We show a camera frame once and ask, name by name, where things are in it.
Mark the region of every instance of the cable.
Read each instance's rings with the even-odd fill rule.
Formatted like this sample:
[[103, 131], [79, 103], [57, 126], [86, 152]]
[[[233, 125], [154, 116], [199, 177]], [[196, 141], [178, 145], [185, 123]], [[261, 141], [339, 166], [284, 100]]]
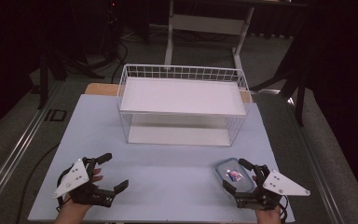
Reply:
[[113, 74], [112, 74], [112, 79], [110, 80], [110, 83], [111, 83], [111, 84], [113, 84], [113, 79], [114, 79], [115, 76], [116, 76], [116, 73], [117, 73], [117, 71], [118, 71], [118, 68], [119, 68], [121, 65], [124, 66], [124, 65], [126, 64], [125, 60], [126, 60], [126, 58], [127, 58], [128, 52], [129, 52], [127, 46], [125, 46], [123, 43], [121, 43], [121, 41], [120, 41], [118, 44], [121, 45], [121, 46], [123, 46], [126, 51], [125, 51], [125, 54], [124, 54], [124, 57], [123, 57], [123, 58], [121, 58], [121, 55], [117, 53], [117, 58], [118, 58], [118, 60], [120, 61], [120, 63], [118, 64], [117, 68], [115, 69], [115, 71], [114, 71]]
[[[151, 33], [151, 34], [149, 35], [149, 37], [150, 37], [150, 36], [153, 36], [153, 35], [162, 34], [162, 33], [166, 32], [166, 31], [168, 31], [168, 28], [164, 28], [164, 29], [162, 29], [162, 30], [160, 30], [160, 31], [153, 32], [153, 33]], [[132, 36], [132, 35], [136, 35], [136, 33], [135, 33], [135, 32], [130, 32], [129, 34], [123, 35], [120, 39], [125, 40], [125, 41], [131, 41], [131, 42], [140, 42], [140, 41], [143, 41], [143, 39], [142, 39], [141, 37], [139, 37], [139, 38], [128, 38], [128, 37], [130, 37], [130, 36]]]
[[284, 206], [284, 209], [287, 209], [287, 206], [289, 205], [289, 199], [287, 198], [286, 195], [283, 195], [283, 197], [286, 199], [286, 205]]
[[88, 69], [96, 69], [112, 63], [114, 59], [115, 57], [113, 57], [112, 53], [106, 53], [103, 61], [92, 64], [83, 64], [83, 66]]
[[42, 158], [36, 163], [36, 166], [33, 168], [33, 170], [31, 171], [31, 173], [28, 175], [28, 178], [27, 178], [27, 180], [26, 180], [26, 182], [25, 182], [24, 189], [22, 190], [22, 194], [21, 194], [21, 200], [20, 200], [19, 211], [18, 211], [18, 213], [17, 213], [16, 224], [19, 224], [19, 223], [20, 223], [20, 218], [21, 218], [22, 206], [23, 206], [23, 204], [24, 204], [25, 193], [26, 193], [26, 191], [27, 191], [27, 189], [28, 189], [28, 184], [29, 184], [29, 182], [30, 182], [30, 180], [31, 180], [32, 175], [34, 174], [34, 171], [35, 171], [36, 168], [39, 166], [40, 162], [42, 162], [42, 160], [45, 159], [46, 156], [47, 156], [50, 152], [52, 152], [54, 149], [56, 149], [59, 145], [60, 145], [60, 143], [57, 144], [57, 145], [55, 145], [55, 146], [52, 147], [51, 149], [49, 149], [49, 150], [45, 153], [45, 155], [43, 155]]
[[[193, 38], [187, 38], [185, 36], [179, 35], [179, 34], [190, 34], [193, 35]], [[186, 42], [200, 42], [200, 41], [206, 41], [206, 42], [219, 42], [219, 41], [223, 41], [225, 39], [227, 39], [229, 37], [229, 35], [222, 35], [222, 34], [217, 34], [213, 37], [210, 38], [206, 38], [204, 36], [201, 35], [200, 32], [194, 32], [194, 31], [186, 31], [186, 30], [180, 30], [177, 31], [173, 34], [174, 37], [176, 38], [180, 38]]]
[[278, 206], [280, 206], [280, 208], [283, 211], [283, 217], [281, 218], [281, 223], [284, 224], [284, 223], [286, 223], [286, 219], [287, 219], [287, 211], [286, 211], [286, 208], [283, 207], [283, 205], [281, 205], [280, 203], [278, 203]]
[[61, 207], [62, 207], [64, 204], [68, 203], [71, 199], [72, 199], [72, 198], [69, 198], [69, 199], [67, 199], [64, 203], [60, 203], [60, 205], [58, 205], [58, 207], [56, 207], [57, 212], [60, 213]]

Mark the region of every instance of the sticker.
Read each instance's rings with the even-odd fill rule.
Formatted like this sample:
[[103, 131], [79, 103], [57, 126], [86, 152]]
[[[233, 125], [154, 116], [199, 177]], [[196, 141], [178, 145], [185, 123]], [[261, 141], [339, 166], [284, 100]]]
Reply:
[[242, 175], [237, 170], [228, 171], [228, 176], [232, 182], [237, 182], [242, 178]]

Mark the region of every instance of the robotic hand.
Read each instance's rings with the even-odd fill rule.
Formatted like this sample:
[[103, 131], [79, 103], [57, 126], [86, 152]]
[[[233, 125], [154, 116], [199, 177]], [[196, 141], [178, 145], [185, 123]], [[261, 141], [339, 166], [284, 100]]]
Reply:
[[79, 159], [72, 167], [62, 172], [58, 179], [57, 189], [54, 192], [53, 198], [57, 199], [61, 206], [64, 204], [62, 195], [69, 192], [74, 203], [110, 207], [116, 195], [127, 188], [129, 180], [123, 181], [111, 191], [98, 189], [92, 183], [92, 177], [96, 163], [100, 165], [111, 159], [111, 153], [106, 153], [97, 159]]
[[238, 208], [250, 208], [259, 210], [274, 210], [280, 206], [283, 212], [282, 223], [287, 218], [286, 208], [280, 204], [283, 195], [309, 196], [310, 191], [302, 188], [297, 183], [282, 175], [278, 171], [269, 171], [267, 165], [253, 165], [245, 159], [239, 159], [238, 164], [245, 169], [255, 172], [257, 188], [253, 192], [237, 192], [226, 180], [223, 180], [223, 188], [231, 194]]

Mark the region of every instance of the table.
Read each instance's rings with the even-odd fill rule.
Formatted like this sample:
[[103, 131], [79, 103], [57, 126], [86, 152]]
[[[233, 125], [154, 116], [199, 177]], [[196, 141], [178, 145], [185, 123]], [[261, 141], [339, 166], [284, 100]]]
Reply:
[[216, 33], [223, 35], [237, 35], [239, 43], [237, 47], [232, 49], [232, 55], [235, 63], [235, 68], [242, 70], [240, 52], [243, 42], [248, 32], [248, 28], [255, 11], [255, 7], [292, 7], [299, 10], [305, 10], [309, 4], [291, 3], [280, 0], [237, 0], [237, 1], [195, 1], [209, 4], [234, 5], [234, 6], [248, 6], [247, 11], [244, 12], [244, 20], [233, 20], [223, 18], [201, 17], [195, 15], [181, 15], [175, 14], [173, 11], [173, 0], [170, 1], [170, 17], [168, 24], [168, 44], [165, 53], [165, 65], [172, 64], [173, 51], [173, 30], [187, 30], [196, 32]]
[[[101, 188], [112, 188], [124, 179], [130, 180], [130, 186], [115, 198], [112, 208], [94, 206], [87, 221], [255, 222], [252, 210], [236, 208], [213, 170], [223, 160], [244, 156], [278, 169], [255, 104], [232, 147], [133, 145], [126, 143], [118, 113], [114, 114], [116, 87], [91, 84], [80, 97], [30, 220], [55, 218], [52, 192], [57, 176], [71, 162], [112, 152], [113, 159], [102, 166]], [[290, 205], [288, 214], [287, 220], [293, 221]]]
[[[283, 174], [310, 189], [310, 197], [290, 198], [291, 205], [295, 208], [295, 216], [296, 210], [299, 214], [299, 222], [306, 220], [302, 217], [304, 212], [311, 211], [318, 213], [313, 220], [318, 223], [330, 223], [328, 218], [326, 219], [330, 208], [321, 203], [321, 198], [324, 200], [324, 196], [321, 196], [315, 187], [314, 181], [317, 181], [318, 185], [320, 184], [319, 179], [312, 175], [312, 171], [306, 164], [307, 161], [303, 158], [303, 154], [306, 153], [304, 152], [304, 139], [297, 139], [300, 137], [296, 128], [293, 129], [291, 126], [296, 123], [289, 121], [290, 119], [295, 120], [288, 118], [288, 120], [284, 120], [284, 123], [279, 124], [280, 138], [284, 138], [285, 135], [294, 138], [291, 142], [284, 142], [284, 150], [273, 148], [274, 154], [272, 154], [269, 141], [265, 141], [267, 133], [264, 127], [268, 129], [268, 137], [274, 143], [275, 137], [270, 135], [272, 120], [288, 115], [287, 111], [280, 111], [282, 101], [274, 103], [275, 100], [281, 98], [270, 98], [269, 95], [263, 94], [254, 97], [258, 106], [254, 105], [252, 108], [250, 114], [252, 116], [245, 121], [246, 129], [239, 133], [234, 144], [240, 145], [241, 151], [238, 151], [236, 146], [233, 147], [234, 149], [208, 147], [208, 151], [205, 153], [202, 151], [205, 148], [201, 147], [137, 146], [134, 148], [126, 144], [120, 120], [112, 119], [114, 115], [111, 113], [108, 113], [108, 120], [103, 119], [103, 115], [106, 115], [103, 111], [116, 109], [114, 97], [91, 95], [106, 93], [114, 95], [113, 88], [115, 87], [115, 85], [109, 84], [90, 84], [86, 90], [88, 95], [82, 95], [78, 106], [83, 109], [76, 108], [74, 112], [60, 148], [35, 200], [29, 215], [30, 220], [49, 221], [56, 217], [57, 203], [51, 199], [52, 193], [56, 188], [55, 183], [58, 175], [72, 162], [84, 156], [98, 157], [105, 152], [112, 152], [113, 159], [102, 166], [104, 180], [101, 183], [101, 189], [112, 188], [125, 179], [130, 180], [130, 186], [115, 198], [112, 208], [94, 206], [86, 216], [87, 221], [253, 223], [255, 222], [254, 212], [237, 209], [213, 174], [213, 166], [216, 162], [228, 157], [242, 157], [255, 164], [267, 164], [269, 169], [278, 169], [278, 163]], [[266, 106], [273, 106], [274, 110], [269, 111], [273, 116], [266, 113]], [[258, 111], [263, 114], [266, 126], [263, 125]], [[80, 120], [86, 120], [86, 123], [81, 124]], [[284, 126], [290, 126], [290, 129], [285, 130]], [[249, 134], [254, 131], [258, 131], [258, 133], [255, 137], [251, 137]], [[263, 151], [263, 157], [258, 155], [260, 151]], [[150, 157], [153, 154], [157, 154], [158, 157]], [[190, 166], [183, 166], [183, 161]], [[166, 184], [161, 185], [159, 183], [161, 179]], [[170, 190], [174, 188], [178, 190], [172, 193]], [[289, 206], [288, 221], [294, 220], [291, 212], [292, 206]]]

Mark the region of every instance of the table leg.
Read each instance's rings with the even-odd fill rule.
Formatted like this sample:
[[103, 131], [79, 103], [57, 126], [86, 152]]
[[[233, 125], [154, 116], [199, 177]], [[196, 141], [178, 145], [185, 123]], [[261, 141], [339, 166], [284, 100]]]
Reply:
[[168, 21], [168, 44], [167, 50], [165, 52], [165, 63], [164, 65], [171, 65], [172, 64], [172, 34], [173, 34], [173, 26], [172, 26], [172, 17], [173, 17], [173, 0], [170, 1], [170, 17]]
[[238, 44], [238, 46], [236, 48], [232, 49], [235, 68], [240, 69], [240, 70], [242, 70], [240, 52], [241, 52], [241, 49], [242, 49], [243, 42], [245, 41], [246, 34], [248, 33], [249, 25], [251, 23], [251, 19], [252, 19], [254, 11], [255, 11], [254, 7], [249, 8], [247, 16], [246, 16], [246, 21], [243, 24], [242, 31], [241, 31], [241, 34], [240, 34], [240, 43]]

